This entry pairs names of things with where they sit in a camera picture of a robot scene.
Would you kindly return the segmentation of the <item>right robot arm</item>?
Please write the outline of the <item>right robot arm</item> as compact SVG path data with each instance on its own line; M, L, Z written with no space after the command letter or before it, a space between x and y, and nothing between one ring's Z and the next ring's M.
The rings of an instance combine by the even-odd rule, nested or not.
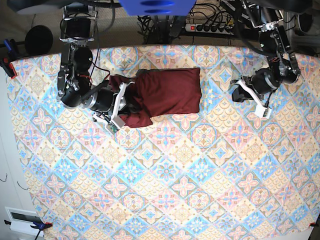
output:
M99 38L96 6L95 2L77 0L63 7L60 40L67 46L61 53L57 100L68 109L82 107L93 111L95 122L109 123L118 115L135 114L141 108L127 91L132 82L121 83L113 90L107 69L103 70L106 76L102 82L93 84L91 74L98 67L98 57L88 43Z

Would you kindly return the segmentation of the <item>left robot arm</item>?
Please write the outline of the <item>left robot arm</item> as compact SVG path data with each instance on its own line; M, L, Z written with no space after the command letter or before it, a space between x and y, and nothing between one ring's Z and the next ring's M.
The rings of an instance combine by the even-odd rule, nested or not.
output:
M231 81L237 85L231 94L232 101L236 103L254 101L255 98L263 100L266 94L271 95L281 84L295 83L301 74L286 30L279 24L283 20L282 13L252 0L243 0L241 4L234 13L235 33L249 49L267 58L268 67L257 70L252 76L242 76L240 80ZM246 11L252 27L258 30L260 49L243 36L243 21L240 20L243 10Z

